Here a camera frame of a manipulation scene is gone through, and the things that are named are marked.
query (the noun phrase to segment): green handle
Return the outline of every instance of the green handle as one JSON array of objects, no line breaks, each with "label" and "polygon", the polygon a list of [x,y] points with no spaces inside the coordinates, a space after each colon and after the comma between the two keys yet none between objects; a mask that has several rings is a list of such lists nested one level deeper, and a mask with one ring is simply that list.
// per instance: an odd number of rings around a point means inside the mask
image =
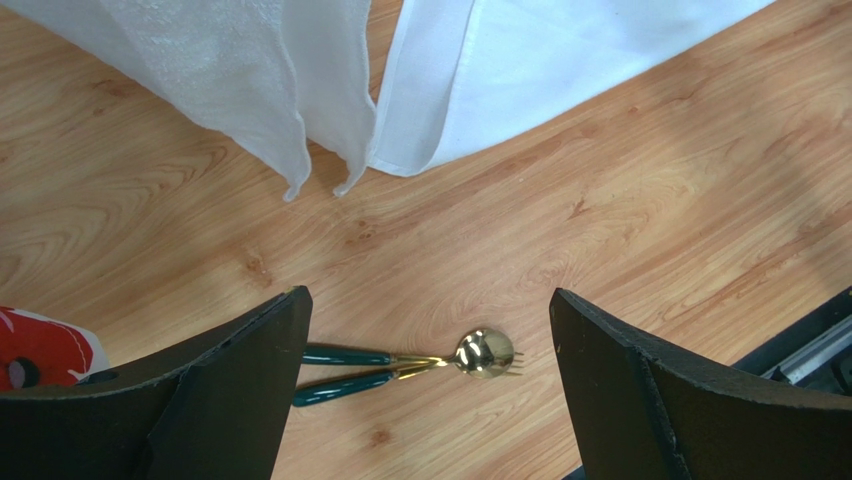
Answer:
[{"label": "green handle", "polygon": [[302,354],[302,365],[390,365],[391,355],[382,352],[343,347],[308,345]]},{"label": "green handle", "polygon": [[357,377],[342,378],[302,387],[297,389],[296,394],[293,396],[293,406],[307,407],[308,405],[363,392],[364,390],[380,387],[393,380],[393,377],[394,372],[392,370],[379,370]]}]

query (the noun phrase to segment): white cloth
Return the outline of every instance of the white cloth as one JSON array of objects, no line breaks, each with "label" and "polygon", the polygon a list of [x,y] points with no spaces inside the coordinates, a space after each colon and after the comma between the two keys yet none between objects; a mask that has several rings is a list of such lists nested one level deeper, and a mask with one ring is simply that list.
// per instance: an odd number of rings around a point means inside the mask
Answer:
[{"label": "white cloth", "polygon": [[287,178],[305,138],[349,179],[415,175],[503,142],[772,0],[405,0],[378,110],[370,0],[0,0],[220,130]]}]

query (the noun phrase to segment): folded white cloth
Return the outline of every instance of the folded white cloth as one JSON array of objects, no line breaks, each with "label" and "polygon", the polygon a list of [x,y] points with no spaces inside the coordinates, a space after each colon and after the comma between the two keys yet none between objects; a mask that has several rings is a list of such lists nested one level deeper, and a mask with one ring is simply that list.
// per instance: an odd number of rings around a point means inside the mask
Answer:
[{"label": "folded white cloth", "polygon": [[220,130],[287,178],[305,138],[402,176],[503,142],[772,0],[406,0],[378,110],[370,0],[0,0]]}]

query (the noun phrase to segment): wooden table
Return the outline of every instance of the wooden table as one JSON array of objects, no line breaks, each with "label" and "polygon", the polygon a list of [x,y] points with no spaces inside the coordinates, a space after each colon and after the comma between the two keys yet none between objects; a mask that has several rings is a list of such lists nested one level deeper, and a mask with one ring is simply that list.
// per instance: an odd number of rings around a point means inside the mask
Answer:
[{"label": "wooden table", "polygon": [[[374,93],[398,0],[370,22]],[[503,145],[412,179],[312,146],[286,182],[0,11],[0,304],[120,364],[294,284],[311,339],[450,353],[507,332],[526,375],[453,369],[293,410],[275,478],[556,479],[580,463],[547,304],[567,287],[731,363],[852,283],[852,2],[776,4]],[[340,369],[305,367],[303,380]]]}]

